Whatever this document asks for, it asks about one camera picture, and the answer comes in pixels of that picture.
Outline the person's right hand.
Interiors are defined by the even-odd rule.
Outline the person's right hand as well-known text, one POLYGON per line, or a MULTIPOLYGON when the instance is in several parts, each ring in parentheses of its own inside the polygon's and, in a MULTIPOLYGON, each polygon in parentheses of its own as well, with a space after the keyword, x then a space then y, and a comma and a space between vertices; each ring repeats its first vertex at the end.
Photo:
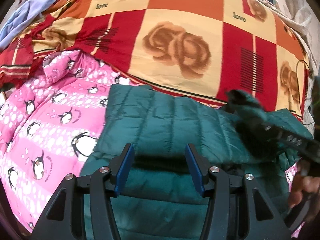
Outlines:
POLYGON ((296 165, 297 172, 291 185, 288 204, 290 208, 293 208, 303 200, 303 193, 313 194, 308 213, 305 216, 305 221, 310 223, 319 213, 319 177, 303 175, 309 168, 307 161, 300 159, 296 165))

